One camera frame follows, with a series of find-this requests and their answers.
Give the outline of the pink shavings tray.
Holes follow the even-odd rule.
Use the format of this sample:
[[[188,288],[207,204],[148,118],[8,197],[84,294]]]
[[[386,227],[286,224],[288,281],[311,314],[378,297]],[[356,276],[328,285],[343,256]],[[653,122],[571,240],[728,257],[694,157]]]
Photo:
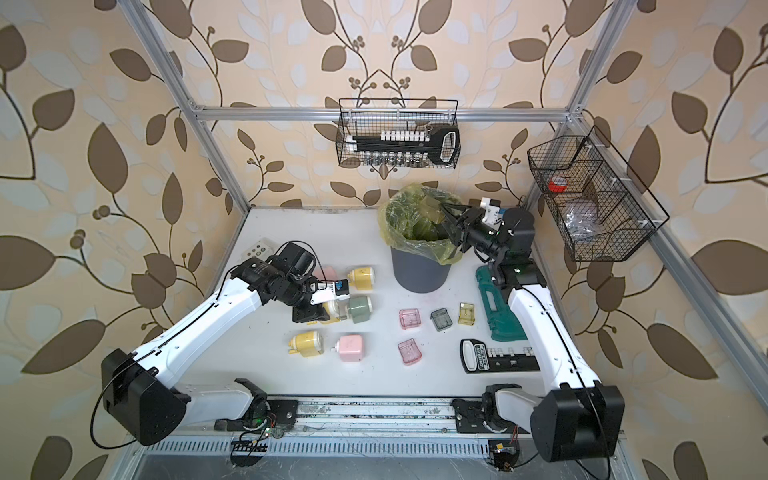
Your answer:
[[[419,328],[422,324],[420,312],[415,308],[400,310],[398,318],[403,330]]]
[[[400,342],[397,345],[398,352],[400,354],[402,363],[406,366],[410,366],[418,363],[422,360],[423,355],[419,348],[417,341],[414,338],[409,338]]]

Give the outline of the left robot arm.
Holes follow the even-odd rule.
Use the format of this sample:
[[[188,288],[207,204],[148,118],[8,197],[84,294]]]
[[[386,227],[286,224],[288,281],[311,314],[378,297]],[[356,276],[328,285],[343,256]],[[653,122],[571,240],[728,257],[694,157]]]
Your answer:
[[[194,362],[241,319],[271,301],[291,308],[296,322],[327,319],[312,301],[319,262],[303,241],[288,241],[265,260],[232,267],[218,289],[169,330],[130,353],[116,349],[101,363],[96,410],[150,446],[178,427],[226,420],[246,430],[269,425],[266,393],[246,378],[213,386],[186,385]]]

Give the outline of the yellow shavings tray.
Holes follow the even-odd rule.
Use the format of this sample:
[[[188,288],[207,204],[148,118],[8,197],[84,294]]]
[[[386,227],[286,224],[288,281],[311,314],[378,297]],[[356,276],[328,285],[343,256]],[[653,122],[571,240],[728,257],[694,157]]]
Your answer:
[[[476,322],[475,305],[461,302],[459,306],[458,323],[465,326],[473,326]]]

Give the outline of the clear green-sharpener tray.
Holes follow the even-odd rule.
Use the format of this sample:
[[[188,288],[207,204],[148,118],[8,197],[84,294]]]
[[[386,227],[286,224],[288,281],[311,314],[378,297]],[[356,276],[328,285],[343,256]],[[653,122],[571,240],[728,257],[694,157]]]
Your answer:
[[[445,331],[453,326],[453,321],[446,308],[439,308],[430,313],[430,319],[437,332]]]

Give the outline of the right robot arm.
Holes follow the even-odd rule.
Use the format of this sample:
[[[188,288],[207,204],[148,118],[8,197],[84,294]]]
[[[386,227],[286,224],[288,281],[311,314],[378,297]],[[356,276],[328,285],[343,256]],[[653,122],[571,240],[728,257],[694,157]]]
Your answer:
[[[533,215],[519,207],[501,215],[491,206],[443,203],[440,209],[455,247],[473,250],[485,265],[502,303],[521,324],[542,375],[541,396],[516,384],[488,387],[486,423],[494,429],[514,424],[529,432],[547,462],[609,459],[618,443],[624,398],[589,367],[557,314],[532,258]]]

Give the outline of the yellow sharpener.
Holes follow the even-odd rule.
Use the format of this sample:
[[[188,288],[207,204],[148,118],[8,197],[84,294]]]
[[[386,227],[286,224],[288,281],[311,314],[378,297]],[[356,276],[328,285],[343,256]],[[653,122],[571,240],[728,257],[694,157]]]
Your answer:
[[[290,355],[310,358],[324,353],[323,337],[319,331],[312,330],[293,336],[288,343]]]
[[[312,323],[333,324],[349,319],[347,303],[333,300],[322,304],[324,313],[312,320]]]
[[[350,286],[357,291],[372,291],[375,285],[375,272],[370,266],[351,270],[347,279]]]

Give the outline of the green pencil sharpener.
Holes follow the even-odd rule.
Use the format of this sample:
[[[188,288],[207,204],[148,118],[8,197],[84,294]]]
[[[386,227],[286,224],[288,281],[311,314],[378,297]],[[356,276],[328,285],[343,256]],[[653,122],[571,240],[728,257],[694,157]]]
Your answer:
[[[367,322],[373,312],[371,298],[365,295],[353,296],[347,301],[346,310],[353,323]]]

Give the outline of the pink sharpener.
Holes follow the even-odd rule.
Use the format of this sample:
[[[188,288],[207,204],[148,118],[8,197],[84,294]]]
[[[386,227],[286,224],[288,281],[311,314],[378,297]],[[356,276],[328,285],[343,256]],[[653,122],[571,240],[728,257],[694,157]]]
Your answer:
[[[360,362],[364,358],[363,336],[359,334],[341,336],[333,350],[342,362]]]
[[[319,281],[329,281],[333,282],[338,279],[338,274],[336,270],[333,267],[325,266],[325,267],[318,267],[314,271],[314,276]]]

